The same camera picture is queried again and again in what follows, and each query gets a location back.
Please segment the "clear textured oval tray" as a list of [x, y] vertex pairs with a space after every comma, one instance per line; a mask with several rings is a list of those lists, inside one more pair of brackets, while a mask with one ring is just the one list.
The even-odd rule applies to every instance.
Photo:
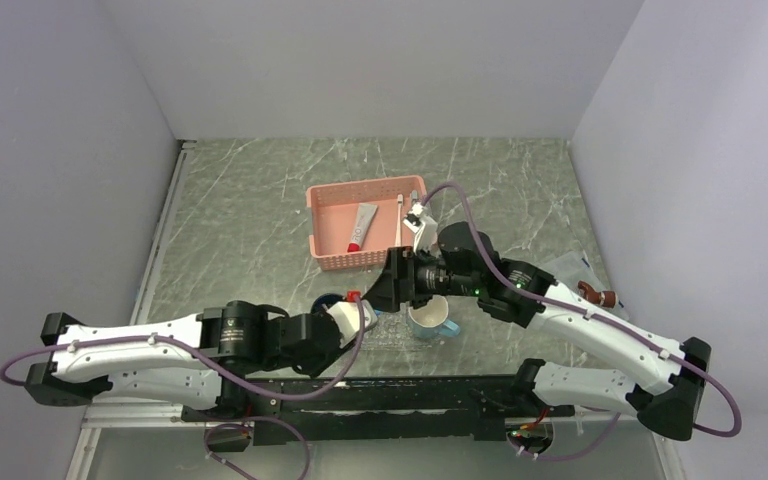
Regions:
[[415, 352], [436, 345], [439, 333], [414, 327], [405, 306], [396, 313], [376, 312], [375, 325], [365, 333], [362, 350], [376, 353]]

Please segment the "dark blue mug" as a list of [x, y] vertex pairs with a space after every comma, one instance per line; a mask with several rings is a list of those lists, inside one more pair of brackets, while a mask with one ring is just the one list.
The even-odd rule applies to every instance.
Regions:
[[311, 305], [310, 313], [326, 312], [335, 304], [345, 300], [345, 297], [336, 293], [327, 293], [319, 296]]

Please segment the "light blue mug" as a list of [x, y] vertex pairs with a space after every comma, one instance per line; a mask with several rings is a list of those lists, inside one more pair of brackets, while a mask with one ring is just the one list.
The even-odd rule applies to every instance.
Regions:
[[448, 301], [439, 295], [423, 307], [409, 307], [407, 319], [413, 335], [423, 340], [439, 336], [457, 337], [461, 332], [460, 326], [449, 318]]

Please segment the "white red-capped toothpaste tube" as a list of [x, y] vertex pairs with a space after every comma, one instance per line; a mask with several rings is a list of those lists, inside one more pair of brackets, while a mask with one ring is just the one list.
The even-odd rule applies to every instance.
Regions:
[[347, 252], [358, 252], [362, 249], [368, 229], [378, 210], [378, 206], [371, 203], [360, 203], [357, 208], [355, 222], [351, 231]]

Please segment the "pink perforated plastic basket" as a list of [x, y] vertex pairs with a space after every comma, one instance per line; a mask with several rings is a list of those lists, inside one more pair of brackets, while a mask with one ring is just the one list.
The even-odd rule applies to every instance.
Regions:
[[[310, 253], [324, 271], [381, 265], [387, 250], [394, 246], [397, 195], [403, 194], [402, 219], [410, 208], [410, 194], [426, 194], [419, 175], [386, 177], [315, 185], [306, 191], [306, 203], [312, 218]], [[348, 253], [351, 231], [360, 203], [378, 206], [362, 249]], [[412, 244], [412, 233], [402, 225], [402, 246]]]

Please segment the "clear plastic toothbrush case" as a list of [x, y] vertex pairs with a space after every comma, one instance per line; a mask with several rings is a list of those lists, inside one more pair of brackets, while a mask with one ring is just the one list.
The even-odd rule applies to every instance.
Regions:
[[577, 289], [581, 281], [593, 288], [605, 286], [588, 262], [586, 255], [581, 252], [567, 252], [545, 262], [540, 268], [571, 289]]

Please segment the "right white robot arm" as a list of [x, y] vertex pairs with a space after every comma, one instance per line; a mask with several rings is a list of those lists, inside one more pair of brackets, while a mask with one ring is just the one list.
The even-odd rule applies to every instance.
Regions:
[[524, 360], [510, 387], [520, 413], [580, 405], [633, 416], [672, 440], [687, 441], [696, 430], [711, 355], [706, 342], [679, 342], [637, 328], [552, 274], [500, 257], [489, 237], [473, 237], [465, 222], [444, 228], [437, 255], [390, 248], [363, 298], [393, 313], [404, 304], [427, 306], [450, 296], [471, 297], [495, 320], [560, 337], [606, 363], [593, 369]]

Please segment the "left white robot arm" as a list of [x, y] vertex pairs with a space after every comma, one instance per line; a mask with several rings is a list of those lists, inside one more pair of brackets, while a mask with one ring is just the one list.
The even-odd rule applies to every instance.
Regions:
[[343, 354], [357, 355], [376, 323], [368, 302], [345, 299], [295, 316], [232, 301], [163, 323], [110, 328], [54, 313], [41, 334], [49, 358], [31, 365], [19, 384], [41, 405], [129, 397], [232, 420], [254, 395], [271, 395], [249, 375], [290, 368], [316, 378]]

